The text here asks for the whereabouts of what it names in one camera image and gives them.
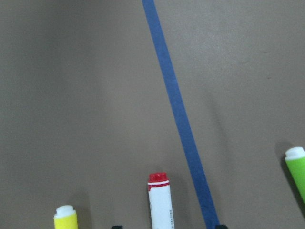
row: white marker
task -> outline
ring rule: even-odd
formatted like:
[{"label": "white marker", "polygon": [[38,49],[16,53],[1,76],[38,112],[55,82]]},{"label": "white marker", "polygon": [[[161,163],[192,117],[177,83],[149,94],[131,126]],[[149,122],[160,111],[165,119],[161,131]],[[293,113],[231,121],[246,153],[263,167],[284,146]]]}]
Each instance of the white marker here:
[{"label": "white marker", "polygon": [[152,229],[174,229],[170,181],[166,173],[149,175],[148,196]]}]

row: brown surface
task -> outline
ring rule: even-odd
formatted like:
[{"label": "brown surface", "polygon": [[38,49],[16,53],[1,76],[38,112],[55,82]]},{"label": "brown surface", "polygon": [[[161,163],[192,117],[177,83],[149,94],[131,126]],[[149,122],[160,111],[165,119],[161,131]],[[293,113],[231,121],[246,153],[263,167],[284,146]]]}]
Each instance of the brown surface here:
[{"label": "brown surface", "polygon": [[[305,145],[304,1],[156,5],[220,221],[303,228],[282,157]],[[204,228],[141,1],[4,0],[0,29],[1,229],[64,204],[80,229],[150,229],[156,171],[176,228]]]}]

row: marker cap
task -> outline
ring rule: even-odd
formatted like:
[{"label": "marker cap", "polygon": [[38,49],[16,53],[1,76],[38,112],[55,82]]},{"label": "marker cap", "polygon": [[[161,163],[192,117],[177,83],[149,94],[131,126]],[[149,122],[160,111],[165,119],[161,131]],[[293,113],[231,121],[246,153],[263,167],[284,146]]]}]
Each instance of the marker cap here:
[{"label": "marker cap", "polygon": [[154,182],[162,182],[162,181],[167,181],[167,174],[166,173],[151,173],[149,175],[149,183],[154,183]]}]

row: marker barrel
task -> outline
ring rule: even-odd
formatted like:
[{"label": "marker barrel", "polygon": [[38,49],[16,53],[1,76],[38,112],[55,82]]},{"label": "marker barrel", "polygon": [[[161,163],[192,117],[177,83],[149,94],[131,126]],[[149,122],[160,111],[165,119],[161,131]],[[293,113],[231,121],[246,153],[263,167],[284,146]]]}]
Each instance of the marker barrel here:
[{"label": "marker barrel", "polygon": [[55,229],[78,229],[76,211],[70,205],[56,209],[54,215]]},{"label": "marker barrel", "polygon": [[286,164],[305,203],[305,151],[294,147],[286,152]]},{"label": "marker barrel", "polygon": [[170,183],[166,173],[149,175],[148,196],[152,229],[174,229]]}]

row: blue painter's tape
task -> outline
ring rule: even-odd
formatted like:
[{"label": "blue painter's tape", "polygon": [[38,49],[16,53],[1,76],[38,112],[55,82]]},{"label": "blue painter's tape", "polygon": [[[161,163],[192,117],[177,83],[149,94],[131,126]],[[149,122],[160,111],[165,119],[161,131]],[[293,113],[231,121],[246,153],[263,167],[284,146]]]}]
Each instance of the blue painter's tape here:
[{"label": "blue painter's tape", "polygon": [[215,229],[219,224],[217,213],[184,108],[158,13],[153,0],[142,0],[142,2],[206,228]]}]

